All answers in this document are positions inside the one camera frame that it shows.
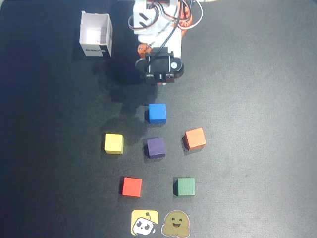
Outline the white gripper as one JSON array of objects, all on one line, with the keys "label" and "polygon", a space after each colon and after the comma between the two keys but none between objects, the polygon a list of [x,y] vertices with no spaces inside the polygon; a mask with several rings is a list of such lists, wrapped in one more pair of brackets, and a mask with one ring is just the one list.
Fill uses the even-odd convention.
[{"label": "white gripper", "polygon": [[[159,34],[150,34],[138,36],[138,40],[141,44],[138,45],[137,52],[140,58],[145,58],[146,53],[151,53],[153,50],[158,50],[170,32],[162,32]],[[182,34],[181,31],[174,31],[167,43],[163,46],[169,53],[173,52],[174,56],[181,58],[181,47],[182,47]]]}]

